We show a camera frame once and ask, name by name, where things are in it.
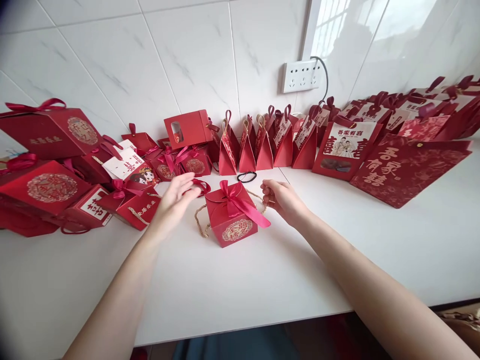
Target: wall tile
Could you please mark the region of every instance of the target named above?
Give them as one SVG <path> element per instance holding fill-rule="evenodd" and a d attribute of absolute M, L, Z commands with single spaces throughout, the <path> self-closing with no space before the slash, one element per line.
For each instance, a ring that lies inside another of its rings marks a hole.
<path fill-rule="evenodd" d="M 180 113 L 143 15 L 60 28 L 125 124 L 154 139 Z"/>
<path fill-rule="evenodd" d="M 13 0 L 2 12 L 0 34 L 51 28 L 54 23 L 37 0 Z"/>
<path fill-rule="evenodd" d="M 241 0 L 230 3 L 240 113 L 266 113 L 269 105 L 295 105 L 297 93 L 281 94 L 286 62 L 298 61 L 307 0 Z"/>
<path fill-rule="evenodd" d="M 191 5 L 228 1 L 228 0 L 138 0 L 144 12 L 183 8 Z"/>
<path fill-rule="evenodd" d="M 328 95 L 344 107 L 369 51 L 387 0 L 323 0 L 317 21 L 318 34 L 312 55 L 323 59 L 328 70 Z M 325 77 L 318 89 L 298 93 L 296 111 L 306 112 L 325 94 Z"/>
<path fill-rule="evenodd" d="M 229 4 L 218 2 L 145 14 L 180 111 L 225 111 L 240 129 Z"/>
<path fill-rule="evenodd" d="M 350 100 L 405 89 L 458 0 L 390 0 Z M 440 73 L 429 80 L 431 83 Z"/>
<path fill-rule="evenodd" d="M 480 50 L 480 2 L 459 0 L 451 16 L 436 34 L 423 61 L 417 65 L 406 88 L 424 88 L 438 76 L 453 84 Z"/>
<path fill-rule="evenodd" d="M 101 134 L 120 138 L 126 126 L 57 29 L 0 36 L 4 71 L 35 102 L 60 98 L 80 108 Z"/>
<path fill-rule="evenodd" d="M 139 14 L 137 0 L 38 0 L 57 25 Z"/>

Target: forearm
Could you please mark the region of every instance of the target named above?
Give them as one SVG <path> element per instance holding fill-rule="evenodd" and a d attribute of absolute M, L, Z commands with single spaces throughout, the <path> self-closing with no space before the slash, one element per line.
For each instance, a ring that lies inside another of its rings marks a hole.
<path fill-rule="evenodd" d="M 318 217 L 309 216 L 299 232 L 394 359 L 478 359 L 426 305 Z"/>
<path fill-rule="evenodd" d="M 130 358 L 161 244 L 162 235 L 150 230 L 135 244 L 63 359 Z"/>

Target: bride and groom illustration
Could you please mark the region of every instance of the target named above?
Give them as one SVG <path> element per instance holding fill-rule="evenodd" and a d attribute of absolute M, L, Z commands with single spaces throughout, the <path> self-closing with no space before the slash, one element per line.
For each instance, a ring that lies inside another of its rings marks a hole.
<path fill-rule="evenodd" d="M 356 149 L 355 145 L 347 140 L 346 137 L 342 137 L 339 141 L 333 144 L 333 152 L 331 153 L 334 156 L 340 156 L 344 158 L 354 158 L 352 153 Z"/>

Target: power cord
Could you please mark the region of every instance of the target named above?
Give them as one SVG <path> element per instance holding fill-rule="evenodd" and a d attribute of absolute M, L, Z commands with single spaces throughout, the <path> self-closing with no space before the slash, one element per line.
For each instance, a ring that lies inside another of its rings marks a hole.
<path fill-rule="evenodd" d="M 325 70 L 326 89 L 325 89 L 325 95 L 323 95 L 323 98 L 321 99 L 321 101 L 324 101 L 325 98 L 327 97 L 327 93 L 329 92 L 329 72 L 327 71 L 327 66 L 325 65 L 324 61 L 321 58 L 319 58 L 318 56 L 310 56 L 310 59 L 316 59 L 317 61 L 321 62 L 321 65 Z"/>

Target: cartoon couple illustration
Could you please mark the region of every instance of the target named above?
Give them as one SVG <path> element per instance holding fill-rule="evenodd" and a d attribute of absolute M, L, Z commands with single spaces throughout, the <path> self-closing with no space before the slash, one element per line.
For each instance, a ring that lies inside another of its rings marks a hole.
<path fill-rule="evenodd" d="M 132 174 L 130 180 L 145 185 L 156 185 L 159 182 L 155 177 L 154 171 L 149 167 L 143 167 L 139 173 Z"/>
<path fill-rule="evenodd" d="M 333 152 L 331 154 L 334 156 L 353 159 L 354 155 L 352 152 L 355 149 L 355 146 L 349 140 L 347 140 L 346 137 L 342 137 L 340 141 L 337 141 L 333 144 Z"/>

